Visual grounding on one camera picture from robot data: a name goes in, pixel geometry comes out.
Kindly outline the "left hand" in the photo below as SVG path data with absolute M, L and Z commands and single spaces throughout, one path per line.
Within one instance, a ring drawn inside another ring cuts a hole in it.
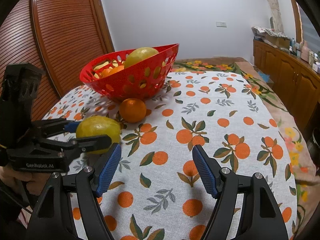
M 15 171 L 10 165 L 1 166 L 1 181 L 18 193 L 21 193 L 19 183 L 23 181 L 26 182 L 30 194 L 39 196 L 50 176 L 50 173 L 20 172 Z

